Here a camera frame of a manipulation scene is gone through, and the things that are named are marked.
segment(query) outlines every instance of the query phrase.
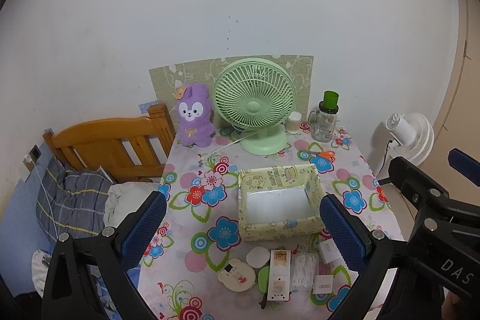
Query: white wall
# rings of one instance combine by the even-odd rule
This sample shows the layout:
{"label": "white wall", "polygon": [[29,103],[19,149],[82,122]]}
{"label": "white wall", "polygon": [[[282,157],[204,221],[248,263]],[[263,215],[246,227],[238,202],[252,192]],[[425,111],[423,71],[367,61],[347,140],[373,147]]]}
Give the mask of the white wall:
{"label": "white wall", "polygon": [[138,115],[155,99],[148,69],[212,57],[314,55],[311,106],[338,91],[339,118],[376,166],[391,112],[435,120],[457,29],[457,0],[7,0],[0,205],[45,128]]}

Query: green fan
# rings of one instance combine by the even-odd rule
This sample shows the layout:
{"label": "green fan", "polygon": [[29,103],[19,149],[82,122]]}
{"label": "green fan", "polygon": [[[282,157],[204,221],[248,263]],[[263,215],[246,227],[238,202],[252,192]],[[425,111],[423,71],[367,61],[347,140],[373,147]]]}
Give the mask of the green fan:
{"label": "green fan", "polygon": [[242,128],[240,145],[256,155],[271,155],[287,146],[282,121],[295,106],[289,74],[265,59],[237,60],[223,69],[213,87],[217,112]]}

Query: electric fan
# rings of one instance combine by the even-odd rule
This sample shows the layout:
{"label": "electric fan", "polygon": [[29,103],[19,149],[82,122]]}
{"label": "electric fan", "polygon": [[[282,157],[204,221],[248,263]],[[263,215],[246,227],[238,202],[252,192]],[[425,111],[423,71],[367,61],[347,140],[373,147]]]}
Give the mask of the electric fan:
{"label": "electric fan", "polygon": [[295,105],[289,74],[265,59],[248,58],[229,64],[213,87],[213,103],[235,128],[242,128],[240,145],[256,155],[271,155],[287,146],[282,121]]}
{"label": "electric fan", "polygon": [[434,130],[423,114],[393,113],[385,125],[399,144],[389,149],[392,158],[403,156],[416,166],[427,158],[434,146]]}

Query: wooden headboard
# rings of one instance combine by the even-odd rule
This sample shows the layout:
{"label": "wooden headboard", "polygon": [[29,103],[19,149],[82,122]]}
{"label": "wooden headboard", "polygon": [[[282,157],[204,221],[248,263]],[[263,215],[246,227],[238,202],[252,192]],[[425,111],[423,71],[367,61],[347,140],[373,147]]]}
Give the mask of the wooden headboard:
{"label": "wooden headboard", "polygon": [[[46,132],[43,138],[57,159],[76,170],[85,167],[97,170],[102,166],[120,183],[160,177],[165,165],[158,160],[149,136],[158,137],[168,157],[175,130],[164,103],[149,107],[148,115],[88,121],[56,135]],[[133,147],[140,165],[134,164],[123,146],[122,140],[125,139]]]}

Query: fan base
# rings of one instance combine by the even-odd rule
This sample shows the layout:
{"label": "fan base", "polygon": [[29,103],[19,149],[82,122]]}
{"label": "fan base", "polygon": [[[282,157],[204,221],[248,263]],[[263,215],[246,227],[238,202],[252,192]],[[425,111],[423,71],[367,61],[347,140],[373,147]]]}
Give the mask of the fan base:
{"label": "fan base", "polygon": [[[256,131],[257,133],[240,141],[242,148],[255,155],[273,155],[287,147],[287,134],[282,124]],[[242,137],[255,133],[244,131]]]}

